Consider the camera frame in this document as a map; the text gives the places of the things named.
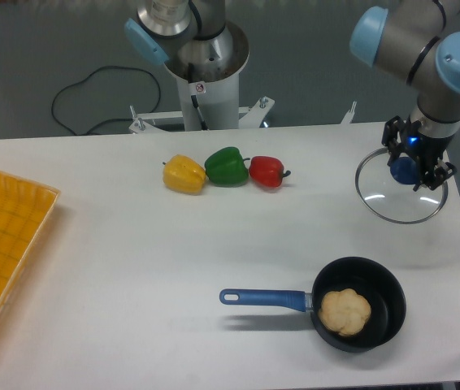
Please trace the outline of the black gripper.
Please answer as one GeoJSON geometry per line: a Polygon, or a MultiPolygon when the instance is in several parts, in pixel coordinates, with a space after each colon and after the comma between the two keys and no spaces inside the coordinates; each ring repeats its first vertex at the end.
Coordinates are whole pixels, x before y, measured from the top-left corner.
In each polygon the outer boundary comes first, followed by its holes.
{"type": "Polygon", "coordinates": [[[403,129],[406,153],[421,159],[417,162],[419,179],[413,187],[414,192],[421,187],[434,191],[457,173],[457,168],[451,162],[442,160],[456,134],[456,124],[438,123],[426,117],[416,120],[408,118],[405,123],[395,116],[384,124],[381,144],[388,151],[388,166],[392,166],[403,151],[403,144],[398,140],[403,129]]]}

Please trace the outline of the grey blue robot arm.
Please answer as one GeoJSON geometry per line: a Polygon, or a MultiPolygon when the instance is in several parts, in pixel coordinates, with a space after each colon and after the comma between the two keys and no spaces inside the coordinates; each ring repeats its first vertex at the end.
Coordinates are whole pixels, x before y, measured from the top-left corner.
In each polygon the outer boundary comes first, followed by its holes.
{"type": "MultiPolygon", "coordinates": [[[[357,22],[351,53],[417,89],[407,119],[390,119],[382,144],[393,177],[436,189],[456,168],[443,153],[460,128],[460,32],[443,35],[460,1],[404,1],[396,11],[374,6],[357,22]]],[[[146,61],[175,78],[186,130],[256,124],[239,113],[239,75],[249,42],[226,18],[222,1],[144,1],[124,31],[146,61]]]]}

